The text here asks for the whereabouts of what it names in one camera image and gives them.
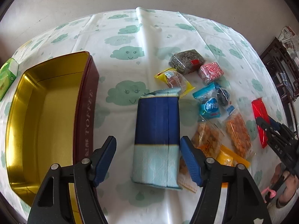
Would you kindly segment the right hand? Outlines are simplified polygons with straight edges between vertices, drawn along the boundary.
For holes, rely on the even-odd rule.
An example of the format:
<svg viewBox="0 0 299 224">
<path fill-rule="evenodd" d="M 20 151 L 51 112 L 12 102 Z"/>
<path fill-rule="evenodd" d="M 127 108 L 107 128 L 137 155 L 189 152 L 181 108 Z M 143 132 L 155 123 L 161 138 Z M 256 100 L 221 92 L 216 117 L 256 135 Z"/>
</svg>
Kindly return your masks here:
<svg viewBox="0 0 299 224">
<path fill-rule="evenodd" d="M 279 163 L 275 168 L 275 172 L 271 179 L 271 184 L 276 184 L 281 177 L 283 177 L 282 185 L 284 189 L 280 195 L 277 195 L 277 206 L 279 208 L 286 206 L 291 201 L 298 188 L 298 177 L 296 175 L 292 175 L 287 170 L 282 171 L 282 163 Z"/>
</svg>

